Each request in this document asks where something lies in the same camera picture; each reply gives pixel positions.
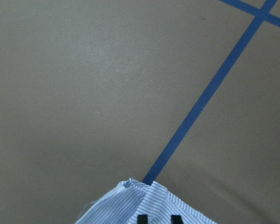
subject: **blue and white striped fabric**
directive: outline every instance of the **blue and white striped fabric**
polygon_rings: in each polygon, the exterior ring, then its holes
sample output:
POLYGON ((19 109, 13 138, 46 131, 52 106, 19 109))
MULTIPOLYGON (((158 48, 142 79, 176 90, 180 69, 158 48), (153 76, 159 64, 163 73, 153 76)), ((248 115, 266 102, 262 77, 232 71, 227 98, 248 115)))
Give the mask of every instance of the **blue and white striped fabric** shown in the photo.
POLYGON ((76 224, 137 224, 137 216, 144 214, 149 224, 170 224, 171 215, 182 216, 184 224, 216 224, 159 183, 150 186, 133 178, 100 198, 76 224))

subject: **blue painter's tape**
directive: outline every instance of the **blue painter's tape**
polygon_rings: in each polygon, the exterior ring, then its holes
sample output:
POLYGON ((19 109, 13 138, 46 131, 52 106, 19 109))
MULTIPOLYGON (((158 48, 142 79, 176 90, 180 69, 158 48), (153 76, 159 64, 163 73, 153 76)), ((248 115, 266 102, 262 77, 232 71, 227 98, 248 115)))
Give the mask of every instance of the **blue painter's tape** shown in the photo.
MULTIPOLYGON (((276 0, 267 0, 261 10, 269 12, 276 0)), ((241 53, 244 51, 254 34, 257 32, 258 28, 264 20, 259 17, 255 17, 248 29, 239 39, 238 43, 235 45, 231 53, 228 55, 222 66, 219 68, 218 72, 215 74, 209 85, 206 87, 200 98, 194 104, 191 111, 186 116, 185 120, 179 126, 169 143, 166 145, 154 165, 150 168, 149 172, 143 179, 143 183, 151 185, 152 182, 159 175, 161 170, 164 168, 176 148, 181 143, 182 139, 187 134, 188 130, 192 127, 195 120, 198 118, 204 107, 207 105, 210 98, 214 95, 215 91, 218 89, 219 85, 223 82, 224 78, 228 72, 233 67, 234 63, 237 61, 241 53)))
POLYGON ((274 16, 272 14, 269 14, 267 11, 264 9, 258 9, 254 6, 251 6, 247 3, 244 3, 239 0, 220 0, 228 5, 231 5, 235 8, 238 8, 240 10, 245 11, 246 13, 249 13, 251 15, 254 15, 256 17, 259 17, 275 26, 280 27, 280 18, 277 16, 274 16))

